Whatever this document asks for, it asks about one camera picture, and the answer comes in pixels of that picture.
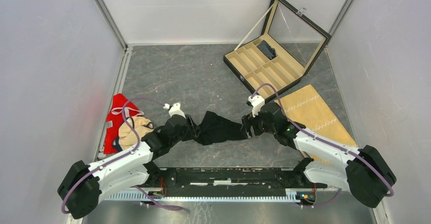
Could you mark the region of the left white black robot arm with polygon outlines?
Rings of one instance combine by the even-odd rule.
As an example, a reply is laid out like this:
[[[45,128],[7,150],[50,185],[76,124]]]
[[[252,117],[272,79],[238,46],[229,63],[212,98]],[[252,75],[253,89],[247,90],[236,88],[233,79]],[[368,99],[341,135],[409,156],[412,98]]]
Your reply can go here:
[[[160,174],[153,160],[167,154],[178,142],[193,139],[196,128],[190,115],[173,115],[126,150],[90,164],[73,163],[57,189],[63,201],[62,213],[80,219],[126,188],[156,186]]]

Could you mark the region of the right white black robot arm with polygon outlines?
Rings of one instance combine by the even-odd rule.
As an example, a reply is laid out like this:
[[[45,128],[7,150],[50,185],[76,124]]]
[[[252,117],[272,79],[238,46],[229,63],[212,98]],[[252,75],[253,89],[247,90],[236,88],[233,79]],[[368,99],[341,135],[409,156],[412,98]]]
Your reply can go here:
[[[396,176],[381,153],[370,145],[348,146],[325,138],[305,125],[286,117],[277,103],[253,107],[242,117],[250,136],[272,134],[284,146],[313,154],[329,165],[310,160],[293,174],[299,187],[323,183],[349,191],[363,205],[375,208],[385,197],[394,195]]]

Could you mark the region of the black underwear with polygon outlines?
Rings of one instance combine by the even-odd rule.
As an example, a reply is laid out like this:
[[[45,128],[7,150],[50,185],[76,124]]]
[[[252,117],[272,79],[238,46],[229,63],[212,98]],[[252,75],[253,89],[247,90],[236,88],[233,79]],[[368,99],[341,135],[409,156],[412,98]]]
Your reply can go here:
[[[228,120],[214,112],[206,111],[193,140],[206,146],[226,141],[241,141],[248,138],[245,127],[241,123]]]

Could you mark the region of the black compartment box glass lid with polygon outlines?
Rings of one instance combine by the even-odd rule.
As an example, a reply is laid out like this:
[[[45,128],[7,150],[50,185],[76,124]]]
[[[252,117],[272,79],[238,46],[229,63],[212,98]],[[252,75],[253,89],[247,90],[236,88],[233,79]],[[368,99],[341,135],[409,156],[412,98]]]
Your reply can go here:
[[[258,22],[223,56],[247,90],[266,102],[299,83],[331,39],[305,12],[287,0],[270,0]]]

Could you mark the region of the blue striped boxer shorts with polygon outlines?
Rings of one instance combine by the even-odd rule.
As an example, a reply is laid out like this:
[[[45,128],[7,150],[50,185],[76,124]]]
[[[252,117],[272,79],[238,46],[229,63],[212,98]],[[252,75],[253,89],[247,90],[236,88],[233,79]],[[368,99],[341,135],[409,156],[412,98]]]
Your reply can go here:
[[[257,45],[257,48],[269,59],[276,58],[276,51],[265,40]]]

